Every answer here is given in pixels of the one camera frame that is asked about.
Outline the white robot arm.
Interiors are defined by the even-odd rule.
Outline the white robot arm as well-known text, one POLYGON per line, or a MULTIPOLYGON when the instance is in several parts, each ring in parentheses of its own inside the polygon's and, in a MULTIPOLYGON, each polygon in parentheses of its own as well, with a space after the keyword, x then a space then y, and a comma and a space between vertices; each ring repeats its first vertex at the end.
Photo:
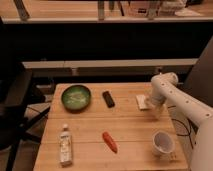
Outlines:
POLYGON ((157 107, 168 99, 198 127, 190 169, 213 171, 213 108, 178 89, 177 83, 174 72, 153 76, 149 102, 157 107))

